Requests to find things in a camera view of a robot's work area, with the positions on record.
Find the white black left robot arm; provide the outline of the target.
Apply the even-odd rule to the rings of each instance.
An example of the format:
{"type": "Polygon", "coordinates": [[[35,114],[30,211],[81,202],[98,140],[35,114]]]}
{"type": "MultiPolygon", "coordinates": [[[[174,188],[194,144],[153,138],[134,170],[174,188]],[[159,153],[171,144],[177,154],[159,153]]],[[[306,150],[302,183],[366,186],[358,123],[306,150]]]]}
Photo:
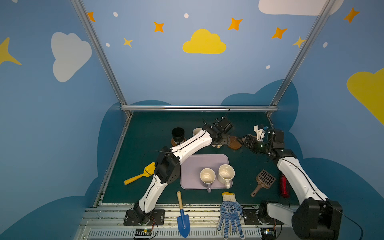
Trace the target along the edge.
{"type": "Polygon", "coordinates": [[[172,148],[164,147],[155,162],[152,181],[143,197],[134,205],[134,213],[139,225],[146,224],[156,203],[167,185],[173,183],[181,175],[181,165],[187,158],[202,148],[212,144],[220,144],[224,136],[232,129],[233,124],[226,117],[213,124],[205,124],[195,136],[172,148]]]}

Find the white mug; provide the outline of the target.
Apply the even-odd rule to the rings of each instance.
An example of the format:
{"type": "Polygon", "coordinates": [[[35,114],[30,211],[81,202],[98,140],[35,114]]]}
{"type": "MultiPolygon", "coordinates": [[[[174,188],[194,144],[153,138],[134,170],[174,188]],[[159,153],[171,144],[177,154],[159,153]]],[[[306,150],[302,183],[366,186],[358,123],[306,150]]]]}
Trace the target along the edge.
{"type": "Polygon", "coordinates": [[[218,170],[218,180],[225,186],[226,189],[230,189],[232,180],[235,177],[235,170],[228,164],[221,165],[218,170]]]}

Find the brown wooden coaster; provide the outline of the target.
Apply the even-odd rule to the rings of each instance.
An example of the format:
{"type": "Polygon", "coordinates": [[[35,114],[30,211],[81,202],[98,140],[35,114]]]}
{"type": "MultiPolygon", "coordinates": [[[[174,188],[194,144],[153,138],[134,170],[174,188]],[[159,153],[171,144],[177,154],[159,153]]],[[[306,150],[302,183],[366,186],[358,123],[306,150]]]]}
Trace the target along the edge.
{"type": "Polygon", "coordinates": [[[230,136],[230,142],[228,147],[232,150],[238,150],[242,147],[242,144],[238,142],[237,137],[230,136]]]}
{"type": "Polygon", "coordinates": [[[171,140],[171,144],[172,144],[172,146],[174,146],[174,147],[178,145],[178,143],[177,143],[177,142],[175,142],[175,140],[174,140],[174,139],[172,139],[172,140],[171,140]]]}

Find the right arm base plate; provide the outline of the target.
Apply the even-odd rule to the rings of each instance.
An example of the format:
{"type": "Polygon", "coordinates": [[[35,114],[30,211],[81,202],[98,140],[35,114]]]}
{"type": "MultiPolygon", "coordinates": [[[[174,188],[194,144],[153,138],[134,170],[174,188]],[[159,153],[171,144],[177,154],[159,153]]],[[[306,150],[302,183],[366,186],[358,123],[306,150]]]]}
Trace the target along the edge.
{"type": "Polygon", "coordinates": [[[283,225],[284,223],[271,218],[263,208],[255,209],[245,206],[243,216],[246,225],[283,225]]]}

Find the light blue mug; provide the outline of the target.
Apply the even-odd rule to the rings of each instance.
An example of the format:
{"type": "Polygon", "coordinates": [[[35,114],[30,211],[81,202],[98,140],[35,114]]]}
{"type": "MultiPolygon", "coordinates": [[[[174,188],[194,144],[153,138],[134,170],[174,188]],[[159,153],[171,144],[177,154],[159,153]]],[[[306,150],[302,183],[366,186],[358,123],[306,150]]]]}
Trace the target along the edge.
{"type": "Polygon", "coordinates": [[[195,129],[193,130],[193,136],[198,135],[198,134],[200,133],[201,130],[202,130],[202,128],[195,128],[195,129]]]}

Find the lilac mug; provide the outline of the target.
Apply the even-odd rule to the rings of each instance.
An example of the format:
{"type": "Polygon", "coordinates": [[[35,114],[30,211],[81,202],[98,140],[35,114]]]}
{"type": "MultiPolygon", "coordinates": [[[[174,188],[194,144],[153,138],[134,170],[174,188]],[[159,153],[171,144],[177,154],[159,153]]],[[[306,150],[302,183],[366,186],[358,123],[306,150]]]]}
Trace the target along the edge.
{"type": "Polygon", "coordinates": [[[208,193],[211,193],[212,184],[216,180],[216,173],[210,168],[204,168],[200,172],[200,180],[208,193]]]}

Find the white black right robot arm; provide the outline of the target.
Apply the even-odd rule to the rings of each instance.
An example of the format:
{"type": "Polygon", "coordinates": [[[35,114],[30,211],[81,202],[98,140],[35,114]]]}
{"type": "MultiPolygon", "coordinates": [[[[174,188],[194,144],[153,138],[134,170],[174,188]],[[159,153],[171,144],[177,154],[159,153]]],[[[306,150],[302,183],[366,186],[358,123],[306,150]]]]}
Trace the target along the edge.
{"type": "Polygon", "coordinates": [[[278,203],[265,203],[263,217],[292,227],[301,240],[338,239],[342,206],[329,200],[306,174],[294,152],[285,147],[284,132],[258,130],[255,136],[242,136],[237,141],[256,154],[267,155],[286,177],[299,200],[296,210],[278,203]]]}

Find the black mug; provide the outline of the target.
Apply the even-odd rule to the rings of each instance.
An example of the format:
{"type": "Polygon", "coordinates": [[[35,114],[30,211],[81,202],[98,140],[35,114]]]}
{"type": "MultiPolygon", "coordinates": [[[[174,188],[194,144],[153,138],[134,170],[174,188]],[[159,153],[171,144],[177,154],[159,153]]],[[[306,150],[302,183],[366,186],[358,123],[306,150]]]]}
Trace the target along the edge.
{"type": "Polygon", "coordinates": [[[185,130],[181,127],[176,127],[172,130],[173,141],[176,145],[185,141],[185,130]]]}

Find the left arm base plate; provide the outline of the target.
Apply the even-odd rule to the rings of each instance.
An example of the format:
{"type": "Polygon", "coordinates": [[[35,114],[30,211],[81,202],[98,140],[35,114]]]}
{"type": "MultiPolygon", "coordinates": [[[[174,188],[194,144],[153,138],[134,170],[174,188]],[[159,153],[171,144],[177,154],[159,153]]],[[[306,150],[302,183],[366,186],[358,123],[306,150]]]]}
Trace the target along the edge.
{"type": "Polygon", "coordinates": [[[136,213],[133,209],[126,211],[124,217],[124,226],[149,226],[158,225],[163,226],[165,220],[164,210],[153,210],[147,215],[136,213]]]}

